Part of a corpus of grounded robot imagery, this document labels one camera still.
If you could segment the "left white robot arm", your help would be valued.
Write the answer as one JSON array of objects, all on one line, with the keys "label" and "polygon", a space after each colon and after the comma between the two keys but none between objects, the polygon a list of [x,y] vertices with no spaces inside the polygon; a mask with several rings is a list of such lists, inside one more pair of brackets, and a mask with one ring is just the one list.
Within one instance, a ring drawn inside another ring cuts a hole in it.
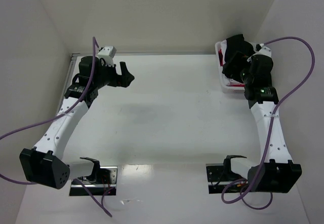
[{"label": "left white robot arm", "polygon": [[135,77],[128,71],[125,62],[116,66],[107,65],[107,59],[86,56],[78,64],[79,72],[64,94],[61,109],[45,135],[31,149],[23,149],[19,159],[28,181],[61,189],[68,180],[84,179],[96,182],[100,162],[83,157],[80,163],[62,161],[66,145],[81,118],[87,113],[104,86],[128,87]]}]

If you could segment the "black t shirt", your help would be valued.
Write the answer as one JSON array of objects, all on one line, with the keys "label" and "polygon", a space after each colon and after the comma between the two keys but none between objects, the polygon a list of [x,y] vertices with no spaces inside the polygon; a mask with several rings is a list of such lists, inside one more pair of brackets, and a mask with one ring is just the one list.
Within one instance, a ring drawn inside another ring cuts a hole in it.
[{"label": "black t shirt", "polygon": [[237,34],[226,39],[226,51],[224,61],[227,63],[236,54],[241,52],[244,55],[252,56],[255,53],[251,43],[245,41],[243,34]]}]

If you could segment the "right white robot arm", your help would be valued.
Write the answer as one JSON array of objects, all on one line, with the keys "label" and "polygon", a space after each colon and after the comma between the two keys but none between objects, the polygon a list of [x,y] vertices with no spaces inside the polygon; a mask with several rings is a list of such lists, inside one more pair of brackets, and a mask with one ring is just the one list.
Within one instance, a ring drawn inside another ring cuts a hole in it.
[{"label": "right white robot arm", "polygon": [[279,119],[279,98],[271,80],[272,68],[268,52],[252,56],[235,52],[224,64],[224,74],[244,85],[262,150],[260,163],[228,155],[224,171],[245,178],[252,185],[252,192],[288,193],[301,176],[302,168],[293,162],[286,146]]}]

